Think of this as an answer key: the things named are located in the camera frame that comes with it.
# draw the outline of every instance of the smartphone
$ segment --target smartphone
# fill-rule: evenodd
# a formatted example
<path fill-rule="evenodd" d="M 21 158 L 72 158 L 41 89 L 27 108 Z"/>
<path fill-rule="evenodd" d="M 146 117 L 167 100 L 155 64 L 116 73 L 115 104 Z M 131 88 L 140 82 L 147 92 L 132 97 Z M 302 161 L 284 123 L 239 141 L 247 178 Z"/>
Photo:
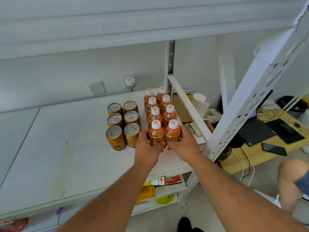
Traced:
<path fill-rule="evenodd" d="M 275 145 L 262 142 L 262 149 L 264 151 L 268 151 L 268 152 L 271 152 L 277 155 L 287 156 L 286 150 L 283 147 L 279 147 L 279 146 L 275 146 Z"/>

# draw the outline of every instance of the person's knee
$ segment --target person's knee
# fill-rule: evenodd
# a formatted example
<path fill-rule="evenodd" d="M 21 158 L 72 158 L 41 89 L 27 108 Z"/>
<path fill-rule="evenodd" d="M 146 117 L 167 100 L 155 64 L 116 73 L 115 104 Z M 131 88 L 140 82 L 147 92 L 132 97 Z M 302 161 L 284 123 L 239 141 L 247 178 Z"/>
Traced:
<path fill-rule="evenodd" d="M 282 162 L 278 169 L 278 177 L 286 180 L 297 181 L 309 170 L 309 164 L 301 160 L 286 160 Z"/>

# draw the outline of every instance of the floor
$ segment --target floor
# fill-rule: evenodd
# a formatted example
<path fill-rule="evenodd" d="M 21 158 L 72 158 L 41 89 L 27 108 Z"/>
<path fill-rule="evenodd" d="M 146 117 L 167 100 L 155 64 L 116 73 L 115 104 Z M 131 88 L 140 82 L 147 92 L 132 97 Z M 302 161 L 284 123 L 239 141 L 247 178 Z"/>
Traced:
<path fill-rule="evenodd" d="M 277 169 L 279 164 L 286 159 L 300 159 L 309 163 L 309 155 L 300 149 L 291 152 L 288 157 L 279 156 L 255 167 L 255 174 L 250 187 L 276 197 L 278 193 Z M 241 172 L 234 174 L 233 177 L 240 179 Z M 248 176 L 244 178 L 243 183 L 247 184 L 249 180 L 250 177 Z M 199 227 L 205 232 L 225 231 L 199 184 L 187 197 L 186 203 L 189 209 L 187 214 L 181 204 L 175 203 L 131 217 L 126 232 L 176 232 L 177 223 L 183 216 L 190 218 L 193 227 Z M 309 203 L 300 200 L 293 215 L 298 220 L 309 223 Z"/>

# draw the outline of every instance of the laptop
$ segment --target laptop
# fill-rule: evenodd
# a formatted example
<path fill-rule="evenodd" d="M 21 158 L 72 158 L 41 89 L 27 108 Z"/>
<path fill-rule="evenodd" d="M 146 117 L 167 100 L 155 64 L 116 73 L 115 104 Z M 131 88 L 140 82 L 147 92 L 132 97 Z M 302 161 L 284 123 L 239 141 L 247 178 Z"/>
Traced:
<path fill-rule="evenodd" d="M 248 146 L 253 146 L 268 138 L 276 136 L 276 133 L 263 121 L 257 118 L 255 110 L 245 124 L 238 131 L 240 139 Z"/>

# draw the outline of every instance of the black mouse pad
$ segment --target black mouse pad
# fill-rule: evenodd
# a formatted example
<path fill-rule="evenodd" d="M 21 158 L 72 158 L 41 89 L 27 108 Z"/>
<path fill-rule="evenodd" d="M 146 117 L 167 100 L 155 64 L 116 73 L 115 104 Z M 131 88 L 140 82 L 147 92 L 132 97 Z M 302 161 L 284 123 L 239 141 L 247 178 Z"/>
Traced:
<path fill-rule="evenodd" d="M 265 123 L 268 127 L 270 127 L 273 131 L 276 132 L 276 134 L 286 143 L 286 144 L 292 144 L 294 142 L 298 142 L 300 140 L 305 139 L 303 136 L 301 136 L 296 130 L 291 130 L 291 132 L 288 132 L 285 128 L 281 127 L 280 124 L 286 124 L 283 120 L 277 119 L 273 121 L 269 121 Z"/>

